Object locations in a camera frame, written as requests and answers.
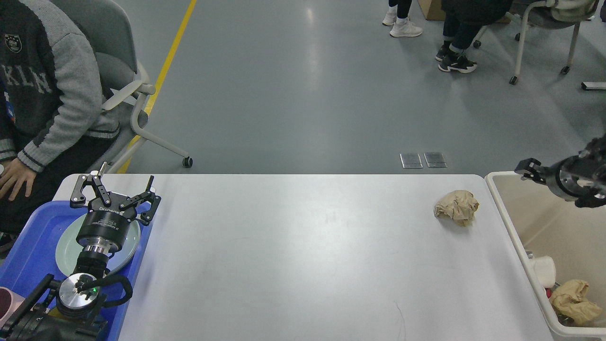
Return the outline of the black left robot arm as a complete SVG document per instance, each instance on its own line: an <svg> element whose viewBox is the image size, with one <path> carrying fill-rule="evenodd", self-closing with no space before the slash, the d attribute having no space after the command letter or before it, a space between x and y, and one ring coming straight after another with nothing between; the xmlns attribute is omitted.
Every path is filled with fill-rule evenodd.
<svg viewBox="0 0 606 341"><path fill-rule="evenodd" d="M3 341L115 341L161 198L78 175L68 201L32 215L1 267Z"/></svg>

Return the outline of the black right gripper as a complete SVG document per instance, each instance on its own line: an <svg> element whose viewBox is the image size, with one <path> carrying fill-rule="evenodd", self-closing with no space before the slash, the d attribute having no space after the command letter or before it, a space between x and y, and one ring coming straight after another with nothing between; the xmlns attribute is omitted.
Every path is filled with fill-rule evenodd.
<svg viewBox="0 0 606 341"><path fill-rule="evenodd" d="M515 173L521 175L522 180L531 180L537 184L547 186L549 190L566 201L576 201L585 195L585 187L578 184L579 175L569 168L582 166L585 162L581 157L569 157L544 167L536 158L527 158L518 163Z"/></svg>

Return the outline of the seated person's hand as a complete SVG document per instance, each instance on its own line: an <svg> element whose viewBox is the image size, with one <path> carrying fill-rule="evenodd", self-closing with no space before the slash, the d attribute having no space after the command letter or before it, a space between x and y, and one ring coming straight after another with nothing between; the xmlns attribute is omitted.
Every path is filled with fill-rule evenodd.
<svg viewBox="0 0 606 341"><path fill-rule="evenodd" d="M22 188L25 190L25 197L31 196L37 173L18 158L2 161L1 165L3 171L0 179L0 198L7 197L9 201L13 201Z"/></svg>

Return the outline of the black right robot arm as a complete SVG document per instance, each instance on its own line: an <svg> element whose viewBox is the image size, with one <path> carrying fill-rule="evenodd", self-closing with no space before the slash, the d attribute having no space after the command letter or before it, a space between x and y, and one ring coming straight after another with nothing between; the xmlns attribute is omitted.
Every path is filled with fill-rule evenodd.
<svg viewBox="0 0 606 341"><path fill-rule="evenodd" d="M602 207L606 203L606 138L593 138L577 155L548 167L535 158L521 160L514 171L576 207Z"/></svg>

